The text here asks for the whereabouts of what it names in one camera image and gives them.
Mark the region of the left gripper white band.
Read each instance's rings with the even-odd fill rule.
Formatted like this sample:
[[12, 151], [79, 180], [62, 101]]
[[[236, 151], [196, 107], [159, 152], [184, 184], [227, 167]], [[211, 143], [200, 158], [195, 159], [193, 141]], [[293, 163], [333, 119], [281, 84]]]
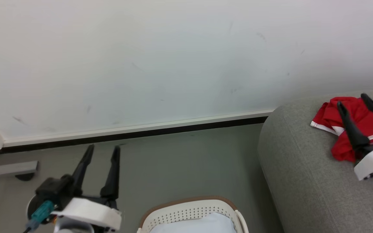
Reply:
[[[82, 195], [82, 184], [91, 163], [94, 145], [89, 145], [78, 163], [73, 177], [73, 194]], [[54, 232], [117, 232], [122, 223], [117, 209], [119, 197], [120, 146], [115, 146], [110, 159], [111, 167], [100, 197], [73, 197], [71, 194], [53, 196], [59, 207], [52, 212], [56, 216]]]

